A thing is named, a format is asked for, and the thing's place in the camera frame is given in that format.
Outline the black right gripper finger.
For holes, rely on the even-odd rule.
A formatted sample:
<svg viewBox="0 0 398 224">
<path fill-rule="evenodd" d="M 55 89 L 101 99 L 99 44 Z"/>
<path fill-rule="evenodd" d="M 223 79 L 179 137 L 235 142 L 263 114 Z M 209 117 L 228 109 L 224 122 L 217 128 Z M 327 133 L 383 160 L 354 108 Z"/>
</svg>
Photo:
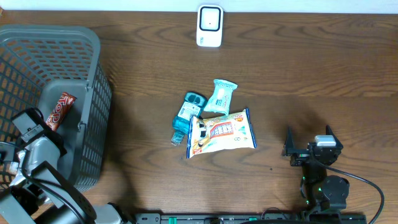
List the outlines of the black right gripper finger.
<svg viewBox="0 0 398 224">
<path fill-rule="evenodd" d="M 282 156 L 291 156 L 294 153 L 295 145 L 293 140 L 293 134 L 290 127 L 287 128 L 287 135 L 282 150 Z"/>
<path fill-rule="evenodd" d="M 342 148 L 343 148 L 343 145 L 342 145 L 342 143 L 340 142 L 340 140 L 336 137 L 336 135 L 334 134 L 334 132 L 332 131 L 332 128 L 330 127 L 330 125 L 326 125 L 325 131 L 326 131 L 326 135 L 327 135 L 327 136 L 331 136 L 331 137 L 333 138 L 333 140 L 334 140 L 334 146 L 337 147 L 337 148 L 339 148 L 339 149 L 342 149 Z"/>
</svg>

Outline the yellow snack bag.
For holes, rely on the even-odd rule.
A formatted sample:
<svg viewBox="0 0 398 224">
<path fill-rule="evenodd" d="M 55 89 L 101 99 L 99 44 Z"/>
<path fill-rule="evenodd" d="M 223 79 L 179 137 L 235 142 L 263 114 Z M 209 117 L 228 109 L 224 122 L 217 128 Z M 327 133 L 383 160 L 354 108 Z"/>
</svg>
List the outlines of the yellow snack bag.
<svg viewBox="0 0 398 224">
<path fill-rule="evenodd" d="M 248 108 L 215 118 L 190 118 L 188 159 L 203 153 L 239 148 L 257 148 Z"/>
</svg>

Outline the mint green wipes pack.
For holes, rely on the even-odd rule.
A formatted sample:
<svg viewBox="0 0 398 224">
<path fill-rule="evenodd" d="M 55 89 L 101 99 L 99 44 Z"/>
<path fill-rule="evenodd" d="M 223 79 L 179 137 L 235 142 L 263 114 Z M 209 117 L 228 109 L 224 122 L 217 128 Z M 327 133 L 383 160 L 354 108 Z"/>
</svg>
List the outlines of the mint green wipes pack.
<svg viewBox="0 0 398 224">
<path fill-rule="evenodd" d="M 221 79 L 214 79 L 214 85 L 214 92 L 208 100 L 204 111 L 228 115 L 233 91 L 237 89 L 238 85 Z"/>
</svg>

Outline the teal mouthwash bottle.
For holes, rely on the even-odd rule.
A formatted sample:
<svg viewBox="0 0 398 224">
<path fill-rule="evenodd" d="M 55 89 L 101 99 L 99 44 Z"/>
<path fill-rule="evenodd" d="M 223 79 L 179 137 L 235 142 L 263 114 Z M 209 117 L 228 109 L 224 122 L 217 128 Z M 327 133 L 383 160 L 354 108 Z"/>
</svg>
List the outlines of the teal mouthwash bottle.
<svg viewBox="0 0 398 224">
<path fill-rule="evenodd" d="M 171 138 L 171 143 L 174 146 L 181 144 L 184 136 L 189 132 L 190 118 L 192 116 L 199 117 L 206 104 L 207 98 L 198 93 L 187 92 L 185 94 L 180 110 L 172 121 L 174 135 Z"/>
</svg>

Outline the red chocolate bar wrapper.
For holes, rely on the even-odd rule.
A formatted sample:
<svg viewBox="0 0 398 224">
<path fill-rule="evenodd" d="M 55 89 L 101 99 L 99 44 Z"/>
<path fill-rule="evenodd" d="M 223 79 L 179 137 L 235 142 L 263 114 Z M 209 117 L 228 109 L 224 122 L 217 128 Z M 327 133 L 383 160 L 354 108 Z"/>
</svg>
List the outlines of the red chocolate bar wrapper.
<svg viewBox="0 0 398 224">
<path fill-rule="evenodd" d="M 52 130 L 56 131 L 59 126 L 61 125 L 61 122 L 67 115 L 67 113 L 71 110 L 72 105 L 74 102 L 77 100 L 77 97 L 67 93 L 63 92 L 60 98 L 57 101 L 57 104 L 55 105 L 55 108 L 52 110 L 52 112 L 49 114 L 47 120 L 46 120 L 46 125 Z"/>
</svg>

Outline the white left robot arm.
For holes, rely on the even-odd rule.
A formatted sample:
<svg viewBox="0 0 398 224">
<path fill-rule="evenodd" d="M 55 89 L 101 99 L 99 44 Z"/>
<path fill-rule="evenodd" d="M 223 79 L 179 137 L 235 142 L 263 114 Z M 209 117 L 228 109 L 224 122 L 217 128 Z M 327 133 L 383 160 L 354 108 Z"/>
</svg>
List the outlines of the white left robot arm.
<svg viewBox="0 0 398 224">
<path fill-rule="evenodd" d="M 16 114 L 12 123 L 22 133 L 20 144 L 7 142 L 4 153 L 24 157 L 16 180 L 1 192 L 1 216 L 8 223 L 134 223 L 119 206 L 94 207 L 57 170 L 66 150 L 62 137 L 45 123 L 38 108 Z"/>
</svg>

